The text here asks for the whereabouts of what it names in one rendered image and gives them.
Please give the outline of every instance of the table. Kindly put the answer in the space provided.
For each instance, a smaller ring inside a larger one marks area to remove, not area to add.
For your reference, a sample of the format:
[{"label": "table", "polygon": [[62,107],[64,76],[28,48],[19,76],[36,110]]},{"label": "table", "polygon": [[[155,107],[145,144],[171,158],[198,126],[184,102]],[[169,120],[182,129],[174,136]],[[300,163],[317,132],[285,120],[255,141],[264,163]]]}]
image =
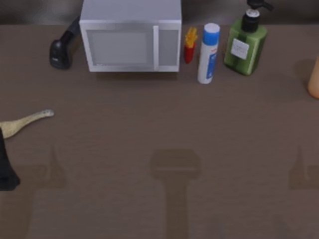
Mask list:
[{"label": "table", "polygon": [[95,74],[80,47],[53,69],[63,26],[1,26],[0,120],[56,115],[6,140],[22,184],[0,192],[0,238],[317,238],[319,101],[305,82],[319,26],[267,28],[245,77],[222,63],[223,27],[201,85],[197,58],[178,74]]}]

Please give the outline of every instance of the soap dispenser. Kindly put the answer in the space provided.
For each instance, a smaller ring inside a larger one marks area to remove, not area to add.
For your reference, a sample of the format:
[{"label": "soap dispenser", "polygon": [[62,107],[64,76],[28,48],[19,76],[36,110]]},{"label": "soap dispenser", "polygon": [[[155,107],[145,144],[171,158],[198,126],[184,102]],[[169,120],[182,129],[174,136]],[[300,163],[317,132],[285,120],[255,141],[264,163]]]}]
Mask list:
[{"label": "soap dispenser", "polygon": [[264,0],[247,0],[247,4],[250,9],[230,29],[224,64],[248,76],[257,68],[268,33],[264,26],[259,25],[258,8],[272,11],[274,7]]}]

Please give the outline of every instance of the blue label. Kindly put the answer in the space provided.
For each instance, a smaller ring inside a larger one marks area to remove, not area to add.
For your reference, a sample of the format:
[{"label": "blue label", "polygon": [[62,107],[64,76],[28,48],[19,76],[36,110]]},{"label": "blue label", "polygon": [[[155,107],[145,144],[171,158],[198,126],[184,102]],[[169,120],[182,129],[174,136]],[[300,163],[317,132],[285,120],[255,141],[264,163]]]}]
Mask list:
[{"label": "blue label", "polygon": [[207,75],[206,78],[210,79],[213,77],[213,72],[215,68],[215,62],[216,62],[216,53],[211,54],[209,56],[209,61],[208,61],[208,67],[207,67]]}]

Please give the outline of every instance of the blue cap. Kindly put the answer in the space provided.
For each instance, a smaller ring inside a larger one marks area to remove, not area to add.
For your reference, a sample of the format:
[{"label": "blue cap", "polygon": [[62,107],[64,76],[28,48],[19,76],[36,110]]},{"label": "blue cap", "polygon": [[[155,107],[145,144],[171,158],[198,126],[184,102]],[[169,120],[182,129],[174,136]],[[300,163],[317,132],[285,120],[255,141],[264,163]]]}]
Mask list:
[{"label": "blue cap", "polygon": [[219,41],[220,26],[215,23],[208,23],[204,26],[203,42],[205,45],[214,46]]}]

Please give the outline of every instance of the bottle label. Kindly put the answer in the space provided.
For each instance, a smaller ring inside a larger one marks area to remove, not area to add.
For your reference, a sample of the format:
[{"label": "bottle label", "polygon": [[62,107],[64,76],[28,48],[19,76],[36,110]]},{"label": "bottle label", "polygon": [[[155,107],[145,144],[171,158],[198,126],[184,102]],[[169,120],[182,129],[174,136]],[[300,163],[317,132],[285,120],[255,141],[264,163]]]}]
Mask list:
[{"label": "bottle label", "polygon": [[208,67],[207,67],[207,75],[206,75],[207,79],[210,79],[210,78],[213,77],[215,63],[216,63],[216,51],[215,51],[215,53],[213,53],[213,54],[211,54],[209,56]]},{"label": "bottle label", "polygon": [[233,40],[231,47],[231,54],[239,57],[240,59],[246,60],[248,55],[249,45],[236,38]]}]

